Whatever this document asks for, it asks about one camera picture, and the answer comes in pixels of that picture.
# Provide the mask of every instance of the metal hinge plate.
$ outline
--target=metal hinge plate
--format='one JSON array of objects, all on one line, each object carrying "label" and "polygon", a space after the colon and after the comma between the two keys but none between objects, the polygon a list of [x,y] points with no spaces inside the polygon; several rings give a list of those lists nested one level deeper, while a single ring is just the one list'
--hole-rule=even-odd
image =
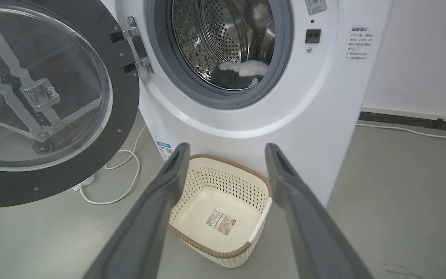
[{"label": "metal hinge plate", "polygon": [[145,68],[148,72],[153,73],[154,71],[151,67],[151,62],[149,60],[149,57],[147,57],[147,51],[144,47],[144,43],[142,42],[137,19],[134,16],[129,16],[127,17],[127,24],[129,26],[128,30],[113,33],[110,35],[112,43],[128,39],[129,43],[131,42],[131,46],[133,46],[132,49],[135,50],[133,51],[135,62],[130,63],[124,67],[125,73],[127,74],[140,68]]}]

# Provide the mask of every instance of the gray floor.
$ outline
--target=gray floor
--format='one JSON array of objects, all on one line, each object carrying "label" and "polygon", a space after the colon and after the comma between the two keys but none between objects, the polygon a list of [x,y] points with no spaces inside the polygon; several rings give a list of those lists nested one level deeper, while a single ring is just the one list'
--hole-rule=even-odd
[{"label": "gray floor", "polygon": [[[132,148],[143,125],[138,117],[124,148]],[[70,189],[0,208],[0,278],[81,277],[163,164],[148,134],[141,142],[140,179],[121,202],[90,205]],[[120,196],[135,168],[131,161],[101,170],[87,195],[95,201]],[[446,140],[358,127],[328,209],[378,279],[446,279]],[[253,255],[234,270],[167,233],[158,278],[171,277],[296,278],[283,211],[272,206]]]}]

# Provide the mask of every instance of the plastic basket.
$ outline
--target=plastic basket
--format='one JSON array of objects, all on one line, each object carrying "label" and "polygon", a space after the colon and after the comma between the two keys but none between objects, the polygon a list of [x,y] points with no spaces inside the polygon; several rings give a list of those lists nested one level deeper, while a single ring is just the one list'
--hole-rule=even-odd
[{"label": "plastic basket", "polygon": [[216,156],[193,155],[168,230],[211,261],[236,268],[256,246],[272,201],[262,174]]}]

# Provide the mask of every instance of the warning label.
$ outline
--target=warning label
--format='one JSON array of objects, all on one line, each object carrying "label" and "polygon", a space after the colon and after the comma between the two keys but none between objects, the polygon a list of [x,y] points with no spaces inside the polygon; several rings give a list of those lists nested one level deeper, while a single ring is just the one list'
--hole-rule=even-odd
[{"label": "warning label", "polygon": [[353,26],[349,33],[349,43],[345,59],[349,60],[368,60],[371,54],[371,44],[374,34],[370,32],[369,27]]}]

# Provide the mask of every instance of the open door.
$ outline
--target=open door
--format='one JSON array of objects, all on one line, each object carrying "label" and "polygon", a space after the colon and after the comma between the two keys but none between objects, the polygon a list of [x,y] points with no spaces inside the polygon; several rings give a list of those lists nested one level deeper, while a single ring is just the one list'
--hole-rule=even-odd
[{"label": "open door", "polygon": [[69,189],[121,147],[139,100],[132,31],[99,0],[0,1],[0,207]]}]

